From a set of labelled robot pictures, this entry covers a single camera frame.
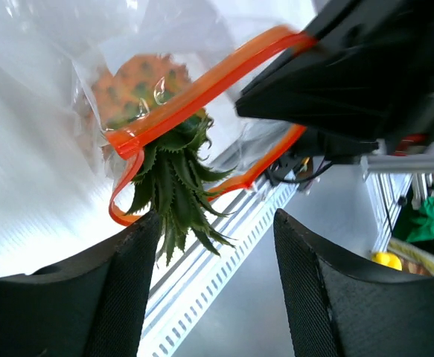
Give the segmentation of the clear zip bag orange zipper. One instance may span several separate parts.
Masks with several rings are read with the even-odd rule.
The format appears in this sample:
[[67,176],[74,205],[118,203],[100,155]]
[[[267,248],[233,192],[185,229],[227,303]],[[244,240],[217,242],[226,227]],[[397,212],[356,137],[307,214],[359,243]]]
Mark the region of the clear zip bag orange zipper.
[[[200,109],[214,121],[201,163],[230,172],[205,190],[250,186],[302,128],[236,102],[281,52],[316,42],[272,1],[0,1],[0,234],[122,228],[109,208],[132,203],[129,160]],[[141,55],[170,55],[191,84],[108,130],[91,86]]]

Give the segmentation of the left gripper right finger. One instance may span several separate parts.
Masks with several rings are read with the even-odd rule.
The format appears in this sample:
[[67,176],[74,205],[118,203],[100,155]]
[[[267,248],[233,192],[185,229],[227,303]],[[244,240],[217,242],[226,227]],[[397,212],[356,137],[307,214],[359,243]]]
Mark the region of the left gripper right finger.
[[434,356],[434,277],[367,260],[284,210],[273,231],[296,356]]

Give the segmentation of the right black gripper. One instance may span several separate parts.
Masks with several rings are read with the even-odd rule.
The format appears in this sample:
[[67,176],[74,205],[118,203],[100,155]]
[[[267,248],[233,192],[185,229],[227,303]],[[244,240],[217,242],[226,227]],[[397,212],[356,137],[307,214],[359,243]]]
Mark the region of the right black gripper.
[[305,31],[315,49],[242,94],[240,116],[308,126],[309,155],[434,143],[434,1],[330,1]]

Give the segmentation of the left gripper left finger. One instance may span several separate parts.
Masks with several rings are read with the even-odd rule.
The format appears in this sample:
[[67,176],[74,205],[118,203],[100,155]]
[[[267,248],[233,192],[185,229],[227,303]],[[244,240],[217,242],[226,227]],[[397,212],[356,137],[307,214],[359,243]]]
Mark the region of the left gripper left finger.
[[79,254],[0,278],[0,356],[135,356],[160,232],[149,212]]

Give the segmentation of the small orange pineapple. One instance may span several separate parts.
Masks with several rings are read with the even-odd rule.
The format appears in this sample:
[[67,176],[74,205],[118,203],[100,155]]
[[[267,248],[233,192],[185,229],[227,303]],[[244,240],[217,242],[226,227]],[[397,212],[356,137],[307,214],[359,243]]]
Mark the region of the small orange pineapple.
[[[108,130],[120,129],[158,107],[191,84],[187,67],[170,55],[141,55],[127,61],[116,74],[103,69],[92,84],[101,124]],[[144,145],[143,153],[128,162],[124,178],[134,187],[127,211],[115,203],[111,217],[122,225],[138,219],[138,212],[150,208],[159,216],[164,242],[159,255],[170,261],[175,249],[185,250],[186,239],[193,234],[211,253],[214,243],[228,245],[228,239],[208,222],[207,213],[222,214],[210,204],[216,193],[205,183],[217,183],[229,171],[215,171],[201,163],[199,150],[211,141],[208,130],[213,119],[200,109],[175,128]]]

